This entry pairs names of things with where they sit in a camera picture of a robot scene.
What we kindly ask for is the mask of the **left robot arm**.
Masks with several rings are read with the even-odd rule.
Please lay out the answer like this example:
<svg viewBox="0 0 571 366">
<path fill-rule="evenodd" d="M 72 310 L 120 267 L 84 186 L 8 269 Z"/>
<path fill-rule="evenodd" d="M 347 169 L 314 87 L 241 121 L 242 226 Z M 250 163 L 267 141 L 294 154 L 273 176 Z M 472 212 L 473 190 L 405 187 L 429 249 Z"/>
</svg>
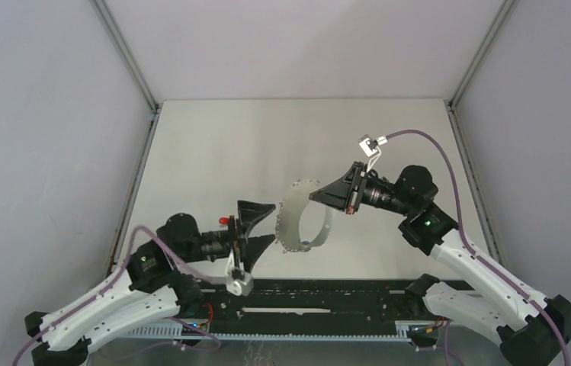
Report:
<svg viewBox="0 0 571 366">
<path fill-rule="evenodd" d="M 273 234 L 252 236 L 275 204 L 238 201 L 221 230 L 202 232 L 196 219 L 177 213 L 157 230 L 139 225 L 131 234 L 150 240 L 126 250 L 122 264 L 101 283 L 63 308 L 34 311 L 25 319 L 35 365 L 81 365 L 89 355 L 135 328 L 169 316 L 194 317 L 204 305 L 200 283 L 246 296 L 252 269 Z"/>
</svg>

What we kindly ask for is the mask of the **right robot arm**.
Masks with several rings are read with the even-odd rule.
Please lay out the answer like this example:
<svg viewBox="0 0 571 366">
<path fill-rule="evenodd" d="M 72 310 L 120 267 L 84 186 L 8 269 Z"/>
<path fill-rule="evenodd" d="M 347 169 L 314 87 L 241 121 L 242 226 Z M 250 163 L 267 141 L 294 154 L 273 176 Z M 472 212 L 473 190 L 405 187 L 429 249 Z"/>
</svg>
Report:
<svg viewBox="0 0 571 366">
<path fill-rule="evenodd" d="M 402 215 L 404 240 L 478 294 L 461 295 L 424 274 L 406 290 L 410 316 L 424 319 L 431 313 L 453 320 L 497 345 L 511 365 L 549 365 L 558 355 L 569 364 L 571 303 L 535 290 L 472 244 L 462 226 L 434 202 L 437 193 L 423 166 L 408 165 L 390 182 L 354 162 L 341 178 L 311 193 L 310 200 L 345 214 L 355 214 L 365 204 Z"/>
</svg>

